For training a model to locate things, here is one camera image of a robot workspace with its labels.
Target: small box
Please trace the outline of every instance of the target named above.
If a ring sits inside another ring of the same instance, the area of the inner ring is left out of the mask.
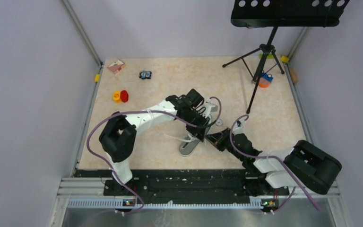
[[[108,69],[112,71],[114,74],[118,73],[121,69],[126,66],[124,62],[119,59],[116,59],[112,64],[108,66]]]

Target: wooden block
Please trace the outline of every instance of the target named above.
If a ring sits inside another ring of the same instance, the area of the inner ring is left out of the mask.
[[[296,84],[298,82],[297,73],[295,73],[294,69],[289,69],[290,77],[292,78],[292,82]]]

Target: small toy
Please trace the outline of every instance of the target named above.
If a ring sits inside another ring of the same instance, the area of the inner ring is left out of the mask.
[[[115,91],[113,93],[113,100],[116,102],[116,103],[121,103],[121,99],[120,99],[120,91]]]
[[[118,73],[121,69],[123,69],[126,66],[124,62],[122,62],[119,59],[116,59],[114,63],[110,64],[108,66],[108,69],[112,71],[114,74]]]
[[[263,54],[261,54],[261,53],[258,55],[258,56],[259,56],[259,59],[261,59],[261,58],[262,58],[262,55],[263,55]],[[274,59],[274,57],[273,57],[273,55],[272,55],[272,54],[268,54],[267,59]]]
[[[273,81],[272,74],[267,74],[266,72],[262,71],[262,77],[259,79],[259,86],[262,88],[269,87],[270,83]]]
[[[122,102],[126,103],[129,100],[129,94],[126,90],[120,92],[120,99]]]
[[[262,71],[262,77],[269,82],[272,82],[272,80],[273,80],[272,74],[267,74],[264,71]]]
[[[151,71],[145,71],[145,70],[143,70],[143,71],[141,71],[140,72],[140,78],[141,79],[151,79],[151,75],[152,75],[152,72]]]

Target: wire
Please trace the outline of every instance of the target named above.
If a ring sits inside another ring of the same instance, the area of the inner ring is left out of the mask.
[[[197,107],[195,107],[195,108],[197,109],[198,107],[202,106],[204,104],[204,102],[205,102],[205,100],[202,99],[201,103]]]
[[[105,182],[102,181],[102,177],[101,177],[101,183],[103,183],[105,185]]]
[[[254,155],[247,155],[243,152],[241,152],[236,145],[233,142],[233,128],[234,126],[239,122],[239,120],[243,117],[246,117],[246,119],[249,117],[248,114],[245,114],[239,118],[237,118],[236,121],[234,121],[234,123],[232,124],[232,128],[230,129],[230,134],[229,134],[229,139],[230,139],[230,143],[233,147],[233,149],[237,152],[239,152],[241,155],[246,156],[246,157],[250,157],[250,158],[255,158],[255,159],[262,159],[262,158],[274,158],[277,161],[279,161],[279,163],[283,166],[283,168],[287,171],[287,173],[292,177],[292,179],[296,182],[296,184],[300,187],[300,189],[304,192],[304,194],[307,196],[308,200],[312,203],[312,205],[318,210],[321,211],[322,208],[320,207],[320,205],[313,199],[313,197],[308,193],[308,191],[304,188],[304,186],[300,183],[300,181],[296,178],[296,176],[293,174],[293,172],[289,169],[289,167],[286,166],[286,164],[277,156],[274,155],[270,155],[270,156],[254,156]]]
[[[282,203],[282,205],[280,205],[279,208],[277,208],[273,212],[254,212],[254,213],[258,213],[258,214],[275,214],[276,212],[279,212],[280,209],[282,209],[287,204],[287,202],[289,202],[289,200],[292,198],[292,196],[294,195],[294,191],[295,191],[295,187],[292,189],[292,192],[289,194],[289,197]]]
[[[199,114],[202,114],[203,112],[205,112],[207,110],[207,108],[205,106],[201,107],[200,109],[197,110],[197,112]]]
[[[215,96],[212,96],[212,97],[209,97],[210,99],[216,99],[219,103],[219,112],[218,112],[218,116],[216,117],[216,119],[211,123],[211,124],[207,124],[205,126],[196,126],[197,129],[205,129],[205,128],[209,128],[211,127],[212,125],[216,124],[216,122],[219,120],[220,118],[220,114],[222,112],[222,103],[220,102],[219,98],[215,97]]]

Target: black bracket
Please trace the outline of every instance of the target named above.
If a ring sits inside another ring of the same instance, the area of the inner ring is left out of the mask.
[[[204,103],[204,97],[195,89],[191,89],[186,95],[180,97],[173,95],[167,97],[165,100],[174,105],[175,110],[177,110],[177,116],[181,117],[183,120],[197,126],[208,124],[209,118],[203,117],[195,109],[200,103]],[[195,128],[186,125],[186,130],[201,142],[204,141],[205,128]]]
[[[122,115],[108,121],[99,136],[99,141],[104,151],[112,157],[113,162],[121,162],[133,152],[136,134],[136,126],[130,125],[126,117]]]
[[[229,153],[233,154],[236,158],[242,161],[242,166],[251,174],[261,175],[260,171],[253,165],[255,159],[246,157],[234,150],[230,139],[230,128],[227,128],[221,132],[209,134],[206,139],[211,143],[216,149],[224,151],[225,149]],[[256,150],[250,140],[247,139],[245,134],[233,135],[233,142],[235,146],[244,154],[258,156],[261,151]]]
[[[230,204],[249,203],[250,196],[288,195],[288,189],[273,189],[265,179],[254,179],[239,170],[132,170],[127,186],[145,203]],[[105,181],[105,196],[132,194],[115,180]]]
[[[261,44],[259,48],[267,55],[270,55],[275,50],[275,46],[270,44]]]
[[[284,163],[310,190],[325,195],[336,179],[342,164],[311,143],[300,140]]]

